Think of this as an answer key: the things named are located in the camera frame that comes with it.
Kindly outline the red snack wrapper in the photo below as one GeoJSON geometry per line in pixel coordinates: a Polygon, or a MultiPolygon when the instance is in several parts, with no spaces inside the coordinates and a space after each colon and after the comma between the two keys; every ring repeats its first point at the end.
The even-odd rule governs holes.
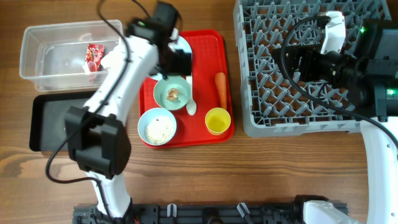
{"type": "Polygon", "coordinates": [[[86,48],[85,63],[83,69],[86,74],[98,72],[100,70],[101,59],[104,56],[104,46],[98,44],[88,44],[86,48]]]}

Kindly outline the brown food scrap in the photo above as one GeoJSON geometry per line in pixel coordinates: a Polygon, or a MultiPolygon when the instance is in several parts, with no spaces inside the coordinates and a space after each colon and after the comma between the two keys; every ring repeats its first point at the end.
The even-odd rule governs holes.
{"type": "Polygon", "coordinates": [[[180,91],[176,88],[171,88],[167,91],[166,99],[169,101],[175,101],[178,99],[178,94],[180,91]]]}

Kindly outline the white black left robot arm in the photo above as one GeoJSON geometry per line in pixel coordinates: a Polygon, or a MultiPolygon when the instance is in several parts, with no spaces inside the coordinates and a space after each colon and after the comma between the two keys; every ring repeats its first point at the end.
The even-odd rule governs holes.
{"type": "Polygon", "coordinates": [[[131,153],[125,125],[142,83],[156,73],[168,78],[192,72],[192,55],[171,47],[178,41],[175,25],[180,18],[173,5],[162,1],[151,16],[134,18],[114,49],[116,61],[105,81],[84,106],[66,113],[68,155],[93,182],[98,204],[92,217],[100,222],[132,221],[123,176],[131,153]]]}

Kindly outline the light blue rice bowl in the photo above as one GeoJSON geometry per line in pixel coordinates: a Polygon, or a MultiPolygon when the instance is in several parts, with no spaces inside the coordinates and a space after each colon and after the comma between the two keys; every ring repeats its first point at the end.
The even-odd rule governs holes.
{"type": "Polygon", "coordinates": [[[150,146],[168,143],[177,132],[177,120],[163,108],[152,108],[139,119],[137,130],[142,141],[150,146]]]}

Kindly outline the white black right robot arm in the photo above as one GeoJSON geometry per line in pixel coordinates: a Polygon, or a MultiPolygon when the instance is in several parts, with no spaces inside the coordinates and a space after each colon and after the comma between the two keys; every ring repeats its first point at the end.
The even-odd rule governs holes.
{"type": "Polygon", "coordinates": [[[346,27],[336,11],[312,17],[325,29],[323,45],[291,45],[303,21],[288,31],[273,59],[283,77],[292,80],[324,80],[348,91],[354,111],[338,112],[354,117],[364,140],[368,166],[368,223],[397,222],[397,23],[364,19],[352,55],[341,50],[346,27]]]}

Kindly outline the white rice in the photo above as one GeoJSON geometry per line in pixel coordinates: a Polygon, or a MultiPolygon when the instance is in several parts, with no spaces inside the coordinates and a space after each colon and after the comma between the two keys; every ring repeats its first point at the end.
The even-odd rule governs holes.
{"type": "Polygon", "coordinates": [[[170,141],[176,131],[174,122],[165,116],[152,119],[145,127],[145,134],[151,145],[163,145],[170,141]]]}

